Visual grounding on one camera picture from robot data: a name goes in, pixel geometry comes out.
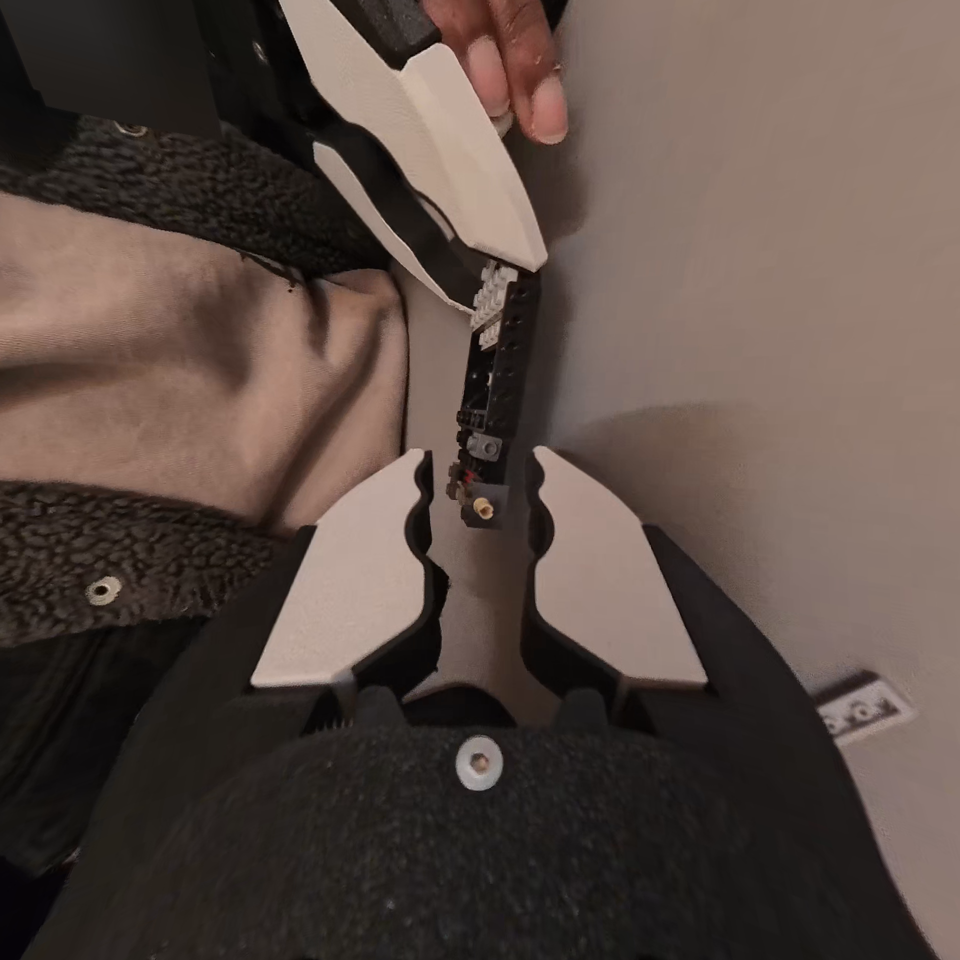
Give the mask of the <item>person's left hand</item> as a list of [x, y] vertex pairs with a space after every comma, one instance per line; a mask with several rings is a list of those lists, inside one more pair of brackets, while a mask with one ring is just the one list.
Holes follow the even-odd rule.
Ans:
[[534, 143], [564, 141], [569, 105], [544, 2], [423, 1], [420, 6], [500, 133], [515, 122]]

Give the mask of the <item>grey desk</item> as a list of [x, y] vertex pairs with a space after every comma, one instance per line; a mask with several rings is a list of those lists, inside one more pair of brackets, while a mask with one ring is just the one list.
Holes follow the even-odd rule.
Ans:
[[817, 693], [958, 958], [958, 2], [571, 2], [566, 140], [511, 135], [548, 241], [517, 462], [669, 536]]

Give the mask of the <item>person's taupe sweatshirt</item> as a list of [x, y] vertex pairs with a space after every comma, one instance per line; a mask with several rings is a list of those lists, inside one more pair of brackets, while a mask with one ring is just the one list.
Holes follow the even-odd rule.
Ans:
[[225, 246], [1, 203], [1, 474], [316, 522], [401, 455], [382, 270], [294, 280]]

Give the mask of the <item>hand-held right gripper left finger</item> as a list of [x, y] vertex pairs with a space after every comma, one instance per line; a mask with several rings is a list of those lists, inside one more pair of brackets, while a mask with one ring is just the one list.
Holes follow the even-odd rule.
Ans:
[[345, 493], [313, 525], [250, 677], [253, 690], [390, 690], [434, 673], [449, 578], [428, 556], [433, 456], [414, 448]]

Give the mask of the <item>long grey brick plate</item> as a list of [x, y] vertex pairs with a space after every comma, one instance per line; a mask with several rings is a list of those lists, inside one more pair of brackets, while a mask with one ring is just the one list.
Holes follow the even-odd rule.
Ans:
[[904, 726], [918, 716], [906, 697], [872, 670], [861, 670], [837, 681], [816, 694], [813, 702], [839, 748]]

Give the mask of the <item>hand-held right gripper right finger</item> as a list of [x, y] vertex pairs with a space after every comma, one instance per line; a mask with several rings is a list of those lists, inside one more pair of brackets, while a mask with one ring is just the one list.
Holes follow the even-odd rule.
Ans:
[[708, 676], [642, 520], [547, 446], [526, 464], [532, 559], [523, 665], [559, 699], [592, 690], [611, 720], [646, 691], [703, 692]]

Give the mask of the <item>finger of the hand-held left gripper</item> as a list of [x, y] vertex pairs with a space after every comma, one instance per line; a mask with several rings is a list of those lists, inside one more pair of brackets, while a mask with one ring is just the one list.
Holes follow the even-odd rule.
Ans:
[[422, 198], [376, 138], [342, 120], [314, 134], [314, 161], [380, 246], [449, 306], [472, 311], [483, 258]]
[[375, 138], [465, 246], [540, 270], [546, 245], [530, 198], [456, 55], [440, 42], [392, 69], [341, 3], [280, 3], [319, 97]]

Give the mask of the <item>person's black trousers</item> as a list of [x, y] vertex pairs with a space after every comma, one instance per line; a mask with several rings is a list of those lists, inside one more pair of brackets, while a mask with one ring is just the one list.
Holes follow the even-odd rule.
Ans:
[[207, 625], [183, 617], [2, 650], [1, 857], [31, 881], [80, 846], [131, 727]]

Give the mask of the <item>black toy brick car chassis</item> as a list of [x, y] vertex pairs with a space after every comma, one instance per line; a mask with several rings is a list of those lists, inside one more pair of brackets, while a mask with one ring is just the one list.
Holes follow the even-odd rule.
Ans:
[[[509, 503], [511, 449], [522, 420], [526, 378], [541, 301], [538, 272], [489, 260], [470, 319], [469, 351], [457, 412], [457, 457], [446, 494], [471, 529], [502, 525]], [[466, 450], [471, 433], [503, 441], [499, 459], [484, 462]]]

